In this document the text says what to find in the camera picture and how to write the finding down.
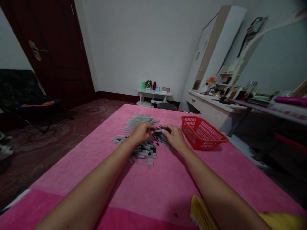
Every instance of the wooden door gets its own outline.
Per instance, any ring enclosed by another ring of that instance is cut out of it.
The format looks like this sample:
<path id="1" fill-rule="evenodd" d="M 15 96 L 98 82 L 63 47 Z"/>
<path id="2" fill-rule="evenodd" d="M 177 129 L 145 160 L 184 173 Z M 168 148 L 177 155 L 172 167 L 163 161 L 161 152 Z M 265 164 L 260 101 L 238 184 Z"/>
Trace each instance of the wooden door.
<path id="1" fill-rule="evenodd" d="M 47 95 L 73 108 L 94 99 L 75 5 L 70 0 L 1 0 Z"/>

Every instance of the red plastic basket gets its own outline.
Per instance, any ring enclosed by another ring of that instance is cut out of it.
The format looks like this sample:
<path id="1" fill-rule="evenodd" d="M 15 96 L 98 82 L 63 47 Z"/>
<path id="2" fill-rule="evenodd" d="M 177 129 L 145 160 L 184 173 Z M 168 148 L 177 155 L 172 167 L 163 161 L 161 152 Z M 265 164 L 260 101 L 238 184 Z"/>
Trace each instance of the red plastic basket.
<path id="1" fill-rule="evenodd" d="M 210 151 L 220 143 L 228 142 L 220 131 L 203 118 L 182 116 L 182 132 L 195 150 Z"/>

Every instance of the red baseboard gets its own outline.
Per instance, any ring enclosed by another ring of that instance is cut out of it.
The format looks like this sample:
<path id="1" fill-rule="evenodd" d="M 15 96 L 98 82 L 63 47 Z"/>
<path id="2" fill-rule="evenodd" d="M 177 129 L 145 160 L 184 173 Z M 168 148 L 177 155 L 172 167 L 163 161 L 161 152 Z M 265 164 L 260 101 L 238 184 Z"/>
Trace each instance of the red baseboard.
<path id="1" fill-rule="evenodd" d="M 97 99 L 107 98 L 107 99 L 111 99 L 111 100 L 127 101 L 127 102 L 133 102 L 133 103 L 136 103 L 140 100 L 139 96 L 111 93 L 111 92 L 105 92 L 105 91 L 95 92 L 95 96 L 96 96 Z M 151 100 L 150 97 L 144 97 L 144 101 L 150 101 L 150 100 Z M 180 102 L 169 101 L 169 100 L 167 100 L 167 101 L 168 101 L 168 103 L 171 103 L 171 104 L 175 105 L 177 108 L 179 108 Z"/>

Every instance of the door frame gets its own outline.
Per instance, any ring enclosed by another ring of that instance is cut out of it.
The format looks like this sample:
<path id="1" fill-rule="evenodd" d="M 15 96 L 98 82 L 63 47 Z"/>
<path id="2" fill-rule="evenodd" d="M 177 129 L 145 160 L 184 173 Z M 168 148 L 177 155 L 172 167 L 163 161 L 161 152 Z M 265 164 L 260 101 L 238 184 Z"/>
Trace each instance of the door frame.
<path id="1" fill-rule="evenodd" d="M 77 26 L 77 31 L 78 31 L 78 37 L 79 40 L 81 42 L 81 46 L 82 46 L 82 54 L 84 57 L 84 61 L 85 61 L 85 69 L 86 72 L 89 76 L 89 80 L 90 80 L 90 100 L 94 100 L 95 99 L 95 90 L 94 90 L 94 85 L 93 85 L 93 80 L 92 80 L 92 75 L 91 75 L 91 71 L 90 71 L 90 66 L 88 63 L 88 59 L 86 56 L 86 51 L 85 51 L 85 46 L 84 46 L 84 42 L 83 42 L 83 38 L 82 38 L 82 33 L 81 33 L 81 28 L 80 28 L 80 24 L 79 24 L 79 20 L 78 20 L 78 15 L 77 15 L 77 9 L 75 6 L 75 2 L 74 0 L 67 0 L 70 2 L 72 9 L 74 11 L 73 13 L 73 17 L 75 19 L 75 23 Z M 10 5 L 8 4 L 7 0 L 0 0 L 0 6 L 2 8 L 2 11 L 4 13 L 4 15 L 6 16 L 10 26 L 12 27 L 12 30 L 15 34 L 15 36 L 17 37 L 17 40 L 19 42 L 19 44 L 21 45 L 21 48 L 23 49 L 26 57 L 28 58 L 37 78 L 39 79 L 40 83 L 42 84 L 43 89 L 48 88 L 48 84 L 46 83 L 45 79 L 44 79 L 44 75 L 43 72 L 40 70 L 39 66 L 38 66 L 38 62 L 36 60 L 36 58 L 33 55 L 33 51 L 30 48 L 27 40 L 25 39 L 25 37 L 23 36 L 23 33 L 21 31 L 21 29 L 18 26 L 17 21 L 15 20 L 15 17 L 10 9 Z"/>

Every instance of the potted plant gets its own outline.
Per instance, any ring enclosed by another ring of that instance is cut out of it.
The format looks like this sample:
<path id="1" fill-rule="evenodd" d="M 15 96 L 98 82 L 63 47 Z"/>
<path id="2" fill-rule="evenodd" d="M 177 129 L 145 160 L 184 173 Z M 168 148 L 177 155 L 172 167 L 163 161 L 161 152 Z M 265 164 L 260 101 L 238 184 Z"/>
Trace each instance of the potted plant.
<path id="1" fill-rule="evenodd" d="M 147 90 L 150 90 L 153 87 L 153 83 L 151 80 L 145 81 L 145 86 Z"/>

